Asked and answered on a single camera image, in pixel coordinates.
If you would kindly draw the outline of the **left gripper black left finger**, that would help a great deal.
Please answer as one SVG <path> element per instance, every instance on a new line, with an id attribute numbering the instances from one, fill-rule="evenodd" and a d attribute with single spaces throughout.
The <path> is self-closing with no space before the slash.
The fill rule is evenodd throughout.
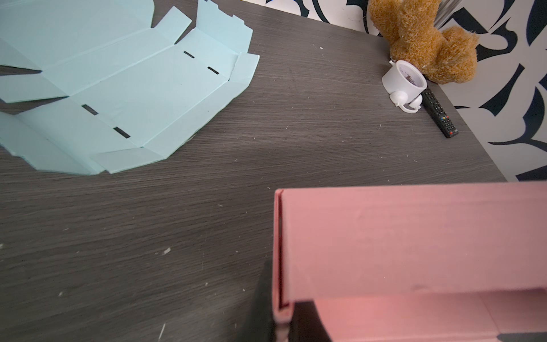
<path id="1" fill-rule="evenodd" d="M 274 340 L 272 316 L 272 260 L 266 260 L 239 341 L 270 342 Z"/>

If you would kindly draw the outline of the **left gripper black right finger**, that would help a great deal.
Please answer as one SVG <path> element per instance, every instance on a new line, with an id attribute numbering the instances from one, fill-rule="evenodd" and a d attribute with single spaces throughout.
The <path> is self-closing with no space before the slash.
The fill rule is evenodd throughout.
<path id="1" fill-rule="evenodd" d="M 296 303 L 289 332 L 290 342 L 331 342 L 314 302 Z"/>

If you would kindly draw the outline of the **pink paper box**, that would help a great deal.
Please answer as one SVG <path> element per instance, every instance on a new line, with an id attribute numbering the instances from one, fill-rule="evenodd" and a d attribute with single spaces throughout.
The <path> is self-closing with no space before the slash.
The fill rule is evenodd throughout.
<path id="1" fill-rule="evenodd" d="M 314 302 L 331 341 L 546 331 L 545 182 L 277 190 L 274 338 Z"/>

